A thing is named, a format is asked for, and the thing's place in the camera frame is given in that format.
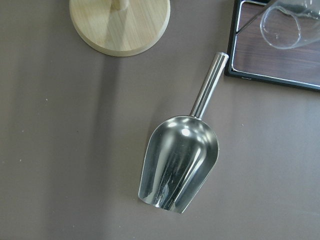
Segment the metal scoop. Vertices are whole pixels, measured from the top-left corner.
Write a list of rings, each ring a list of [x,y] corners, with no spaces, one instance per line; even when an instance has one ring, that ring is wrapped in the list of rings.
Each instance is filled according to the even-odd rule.
[[[219,141],[202,119],[228,58],[215,54],[190,114],[169,118],[150,136],[138,189],[143,202],[182,214],[205,183]]]

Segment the wine glass tray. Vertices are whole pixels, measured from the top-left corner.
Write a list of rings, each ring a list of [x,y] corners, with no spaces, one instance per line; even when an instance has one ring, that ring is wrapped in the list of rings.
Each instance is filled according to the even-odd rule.
[[[248,80],[319,91],[320,41],[278,49],[260,31],[264,12],[276,0],[236,0],[233,6],[225,74]]]

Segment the clear wine glass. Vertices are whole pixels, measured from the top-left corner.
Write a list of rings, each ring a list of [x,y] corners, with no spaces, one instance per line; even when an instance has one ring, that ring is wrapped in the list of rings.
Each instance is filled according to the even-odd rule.
[[[276,0],[263,13],[260,32],[276,49],[293,49],[320,40],[319,0]]]

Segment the wooden mug tree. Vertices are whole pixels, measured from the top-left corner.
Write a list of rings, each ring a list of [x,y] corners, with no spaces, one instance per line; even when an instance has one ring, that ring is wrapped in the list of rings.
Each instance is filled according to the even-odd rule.
[[[71,0],[72,23],[84,42],[110,56],[130,57],[153,47],[169,23],[168,0]]]

